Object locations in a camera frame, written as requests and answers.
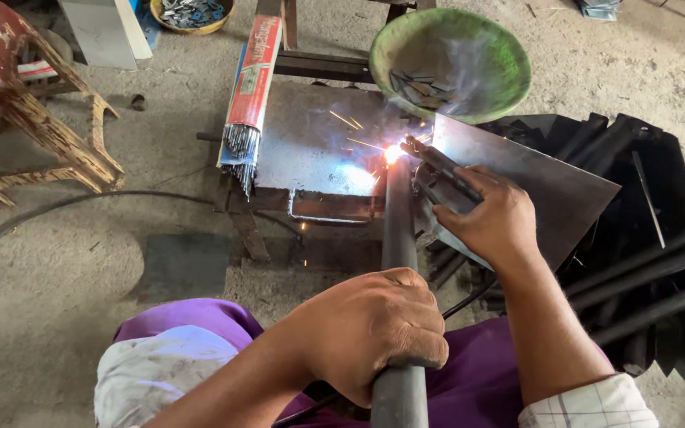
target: checkered sleeve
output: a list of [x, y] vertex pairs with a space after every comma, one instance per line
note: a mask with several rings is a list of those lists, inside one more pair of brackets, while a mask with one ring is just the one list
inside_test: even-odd
[[659, 422], [625, 373], [527, 406], [520, 428], [657, 428]]

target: right hand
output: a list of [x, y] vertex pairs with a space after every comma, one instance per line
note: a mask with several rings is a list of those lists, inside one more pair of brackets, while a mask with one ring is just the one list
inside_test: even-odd
[[264, 335], [292, 350], [311, 379], [327, 381], [361, 407], [386, 365], [439, 369], [448, 359], [443, 317], [427, 283], [395, 268], [348, 279], [312, 297]]
[[463, 216], [446, 206], [434, 206], [432, 212], [438, 223], [497, 272], [513, 269], [520, 262], [538, 261], [541, 256], [535, 235], [535, 208], [528, 193], [486, 166], [457, 167], [453, 172], [484, 200]]

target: dusty floor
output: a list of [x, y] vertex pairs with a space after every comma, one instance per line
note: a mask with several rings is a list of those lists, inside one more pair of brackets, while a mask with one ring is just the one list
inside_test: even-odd
[[[617, 23], [584, 19], [568, 0], [533, 0], [538, 17], [509, 0], [438, 4], [496, 19], [519, 38], [533, 64], [534, 83], [517, 113], [578, 119], [591, 111], [627, 113], [678, 136], [685, 156], [685, 17], [678, 12], [685, 13], [685, 3], [673, 0], [661, 9], [644, 0], [624, 2]], [[205, 164], [209, 148], [194, 134], [213, 127], [226, 111], [234, 62], [254, 8], [255, 0], [237, 2], [225, 28], [210, 36], [163, 34], [155, 58], [137, 73], [77, 65], [119, 107], [122, 116], [107, 124], [106, 142], [127, 172], [125, 189], [207, 196], [212, 169], [155, 185]], [[36, 24], [43, 19], [27, 8], [23, 12]], [[362, 0], [300, 0], [300, 44], [320, 54], [367, 50], [386, 13], [386, 6]], [[178, 67], [176, 73], [163, 73], [170, 67]], [[149, 110], [124, 108], [132, 93], [144, 94]], [[87, 129], [77, 98], [57, 97], [50, 109], [69, 125]], [[25, 141], [16, 132], [0, 136], [0, 168], [49, 162]], [[18, 208], [0, 212], [0, 223], [83, 193], [75, 183], [14, 189]], [[285, 233], [263, 221], [260, 227], [268, 235]], [[0, 241], [0, 427], [93, 425], [97, 362], [119, 322], [146, 307], [125, 297], [142, 272], [145, 237], [182, 231], [232, 233], [228, 220], [206, 206], [123, 197], [52, 212]], [[344, 277], [310, 269], [230, 268], [223, 296], [251, 307], [269, 325]], [[455, 287], [440, 293], [444, 307], [460, 297]], [[473, 320], [465, 311], [449, 326]], [[685, 426], [679, 376], [666, 379], [653, 368], [638, 383], [664, 426]]]

